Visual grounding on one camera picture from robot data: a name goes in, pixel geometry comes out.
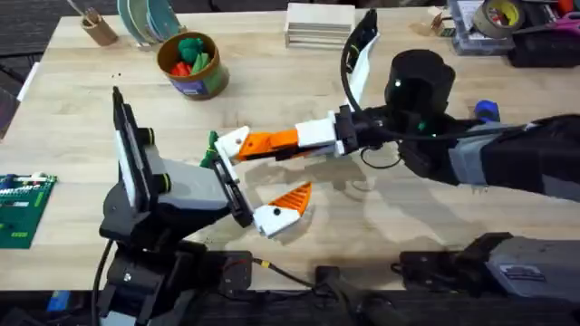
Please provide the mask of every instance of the green play dough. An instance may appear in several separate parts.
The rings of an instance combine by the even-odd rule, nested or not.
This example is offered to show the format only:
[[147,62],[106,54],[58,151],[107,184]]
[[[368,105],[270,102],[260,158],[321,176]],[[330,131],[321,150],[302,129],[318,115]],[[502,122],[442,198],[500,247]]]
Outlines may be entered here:
[[199,38],[187,38],[179,41],[179,56],[188,64],[193,64],[203,51],[203,41]]
[[196,58],[196,63],[193,65],[193,68],[191,68],[191,74],[200,72],[201,70],[206,68],[208,63],[209,63],[209,55],[207,53],[199,54],[198,57]]

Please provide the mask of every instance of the tape roll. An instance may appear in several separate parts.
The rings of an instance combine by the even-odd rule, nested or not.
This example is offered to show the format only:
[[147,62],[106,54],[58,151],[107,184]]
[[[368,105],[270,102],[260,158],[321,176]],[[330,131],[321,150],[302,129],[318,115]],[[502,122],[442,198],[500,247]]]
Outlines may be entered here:
[[510,36],[522,26],[524,21],[524,10],[514,0],[485,1],[473,15],[475,28],[494,39]]

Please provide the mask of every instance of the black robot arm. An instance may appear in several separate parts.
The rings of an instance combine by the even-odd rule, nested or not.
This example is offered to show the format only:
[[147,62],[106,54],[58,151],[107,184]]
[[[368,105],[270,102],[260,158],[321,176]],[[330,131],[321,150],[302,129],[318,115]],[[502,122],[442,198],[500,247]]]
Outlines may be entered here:
[[429,50],[409,50],[392,60],[385,105],[362,110],[347,73],[358,57],[352,53],[376,34],[370,10],[343,48],[341,80],[348,106],[337,120],[352,122],[347,153],[377,149],[397,141],[402,162],[419,177],[451,185],[471,184],[521,189],[580,201],[580,116],[560,115],[521,126],[483,120],[457,120],[445,113],[455,72]]

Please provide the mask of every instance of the orange triangular piece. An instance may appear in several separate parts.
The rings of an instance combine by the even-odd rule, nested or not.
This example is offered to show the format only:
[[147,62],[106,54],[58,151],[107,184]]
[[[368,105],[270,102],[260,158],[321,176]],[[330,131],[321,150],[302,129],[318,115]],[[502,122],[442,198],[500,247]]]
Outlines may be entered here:
[[310,193],[312,193],[312,182],[306,182],[300,187],[270,202],[269,205],[294,209],[302,216],[310,201]]

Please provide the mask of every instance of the container of play dough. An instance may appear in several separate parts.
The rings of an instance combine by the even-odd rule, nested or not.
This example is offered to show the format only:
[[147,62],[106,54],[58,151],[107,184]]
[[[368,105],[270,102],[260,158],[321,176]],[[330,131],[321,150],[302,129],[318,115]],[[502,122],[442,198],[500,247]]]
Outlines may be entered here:
[[[200,38],[203,41],[204,52],[209,56],[208,65],[190,76],[171,74],[171,69],[181,61],[179,41],[186,38]],[[219,57],[219,51],[214,41],[207,35],[198,32],[185,32],[168,39],[157,53],[157,64],[163,70],[173,86],[194,100],[207,100],[221,93],[229,82],[229,72]]]

